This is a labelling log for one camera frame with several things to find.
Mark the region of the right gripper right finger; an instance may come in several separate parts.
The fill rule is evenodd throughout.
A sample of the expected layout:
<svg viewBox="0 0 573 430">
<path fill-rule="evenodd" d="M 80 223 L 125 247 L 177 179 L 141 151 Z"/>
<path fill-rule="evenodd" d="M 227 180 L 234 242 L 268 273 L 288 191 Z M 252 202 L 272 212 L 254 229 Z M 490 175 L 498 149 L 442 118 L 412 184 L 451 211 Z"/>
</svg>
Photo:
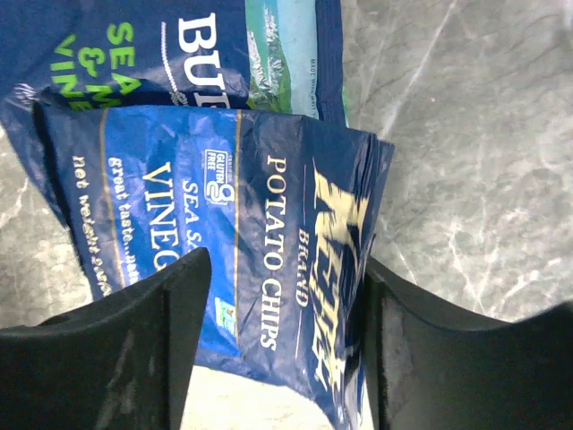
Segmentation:
<svg viewBox="0 0 573 430">
<path fill-rule="evenodd" d="M 518 322 L 367 264 L 363 358 L 377 429 L 569 429 L 572 304 Z"/>
</svg>

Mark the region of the blue Kettle chips bag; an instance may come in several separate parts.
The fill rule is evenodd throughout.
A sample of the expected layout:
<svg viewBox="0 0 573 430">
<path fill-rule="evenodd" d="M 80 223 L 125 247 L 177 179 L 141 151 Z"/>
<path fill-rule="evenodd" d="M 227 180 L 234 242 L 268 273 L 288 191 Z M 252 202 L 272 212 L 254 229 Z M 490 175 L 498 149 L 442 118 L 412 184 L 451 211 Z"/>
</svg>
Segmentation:
<svg viewBox="0 0 573 430">
<path fill-rule="evenodd" d="M 45 107 L 38 131 L 95 299 L 204 247 L 195 361 L 360 425 L 363 276 L 395 148 L 257 110 Z"/>
</svg>

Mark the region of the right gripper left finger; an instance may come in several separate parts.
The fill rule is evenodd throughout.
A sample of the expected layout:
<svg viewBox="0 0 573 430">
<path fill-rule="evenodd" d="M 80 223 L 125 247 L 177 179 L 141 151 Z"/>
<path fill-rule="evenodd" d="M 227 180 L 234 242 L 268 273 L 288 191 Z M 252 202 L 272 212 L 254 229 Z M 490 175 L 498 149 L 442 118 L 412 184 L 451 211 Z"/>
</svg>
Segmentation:
<svg viewBox="0 0 573 430">
<path fill-rule="evenodd" d="M 2 428 L 179 428 L 210 279 L 198 248 L 91 304 L 3 329 Z"/>
</svg>

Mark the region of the blue Burts chips bag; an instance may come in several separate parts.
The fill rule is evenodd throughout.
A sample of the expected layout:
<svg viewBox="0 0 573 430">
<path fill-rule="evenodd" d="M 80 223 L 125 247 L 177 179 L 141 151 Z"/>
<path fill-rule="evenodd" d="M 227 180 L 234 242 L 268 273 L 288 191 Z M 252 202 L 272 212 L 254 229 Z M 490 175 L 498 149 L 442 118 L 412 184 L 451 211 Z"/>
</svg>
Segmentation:
<svg viewBox="0 0 573 430">
<path fill-rule="evenodd" d="M 59 221 L 42 106 L 150 104 L 345 123 L 340 2 L 2 2 L 1 126 Z"/>
</svg>

